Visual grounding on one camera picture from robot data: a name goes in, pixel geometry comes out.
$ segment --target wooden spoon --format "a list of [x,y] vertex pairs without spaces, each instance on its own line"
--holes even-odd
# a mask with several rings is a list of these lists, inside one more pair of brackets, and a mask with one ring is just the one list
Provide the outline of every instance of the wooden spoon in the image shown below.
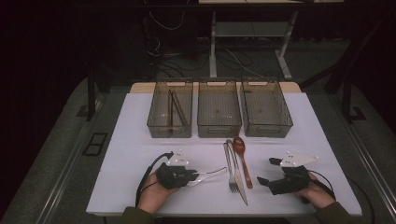
[[242,166],[244,167],[244,174],[245,174],[245,179],[247,181],[247,188],[252,189],[253,184],[251,183],[250,175],[248,174],[248,168],[245,163],[245,158],[244,158],[244,153],[245,153],[245,143],[244,140],[240,137],[235,137],[233,139],[233,150],[239,155],[242,161]]

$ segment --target fork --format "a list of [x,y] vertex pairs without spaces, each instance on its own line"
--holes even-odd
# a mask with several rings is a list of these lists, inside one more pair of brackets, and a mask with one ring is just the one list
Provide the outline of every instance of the fork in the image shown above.
[[228,179],[228,185],[230,186],[232,193],[237,193],[238,186],[236,185],[236,181],[235,178],[233,178],[233,173],[231,170],[230,151],[228,149],[228,144],[224,143],[223,145],[224,145],[225,157],[227,158],[228,171],[230,173],[230,178]]

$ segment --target butter knife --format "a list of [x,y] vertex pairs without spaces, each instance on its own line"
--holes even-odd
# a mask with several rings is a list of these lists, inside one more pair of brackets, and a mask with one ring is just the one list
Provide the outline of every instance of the butter knife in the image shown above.
[[231,150],[231,155],[233,156],[233,165],[235,166],[235,170],[233,172],[233,178],[236,181],[236,185],[239,188],[239,193],[242,196],[245,204],[248,205],[248,198],[245,193],[244,183],[242,181],[241,172],[239,171],[238,160],[236,159],[235,151],[233,150],[233,142],[230,139],[227,139],[228,148]]

